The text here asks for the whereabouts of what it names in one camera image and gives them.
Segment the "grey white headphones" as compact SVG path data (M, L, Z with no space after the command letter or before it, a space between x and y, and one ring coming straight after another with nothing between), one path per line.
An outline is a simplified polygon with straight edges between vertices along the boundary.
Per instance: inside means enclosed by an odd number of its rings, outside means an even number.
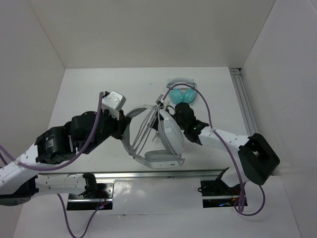
M136 162L150 169L160 170L182 166L185 162L184 137L182 131L172 116L158 105L143 105L131 110L126 116L133 119L148 111L138 129L133 142L130 141L130 126L128 125L121 140L124 149ZM160 148L142 154L150 136L152 142L161 144Z

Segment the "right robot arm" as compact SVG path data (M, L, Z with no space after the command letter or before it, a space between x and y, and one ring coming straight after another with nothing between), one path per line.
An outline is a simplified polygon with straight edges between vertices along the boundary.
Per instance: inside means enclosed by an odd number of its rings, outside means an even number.
M179 103L174 109L173 118L187 140L228 152L233 168L225 169L216 182L219 193L228 194L236 185L249 181L264 185L280 164L279 157L261 134L239 135L211 127L210 123L196 119L186 103Z

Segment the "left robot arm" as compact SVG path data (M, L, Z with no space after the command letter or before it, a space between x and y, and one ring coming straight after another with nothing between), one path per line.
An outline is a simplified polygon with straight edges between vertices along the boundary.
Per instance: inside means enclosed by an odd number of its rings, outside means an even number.
M0 170L0 203L17 206L32 197L54 193L73 193L84 198L99 194L96 177L92 173L53 178L41 173L48 168L65 164L83 150L91 153L109 137L122 139L123 132L131 122L123 111L113 118L108 110L75 116L63 126L52 127L40 135L35 143L16 161Z

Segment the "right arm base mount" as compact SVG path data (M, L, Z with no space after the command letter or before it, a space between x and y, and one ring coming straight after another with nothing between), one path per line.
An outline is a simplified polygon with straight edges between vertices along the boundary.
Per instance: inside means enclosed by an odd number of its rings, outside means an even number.
M224 169L215 180L202 180L197 191L202 195L203 208L232 207L238 201L240 185L228 187L221 179Z

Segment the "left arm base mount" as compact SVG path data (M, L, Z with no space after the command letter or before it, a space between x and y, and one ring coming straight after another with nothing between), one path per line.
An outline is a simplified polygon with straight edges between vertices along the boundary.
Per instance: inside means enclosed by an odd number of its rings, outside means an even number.
M111 210L113 207L114 181L98 180L92 173L59 174L70 185L67 190L67 211Z

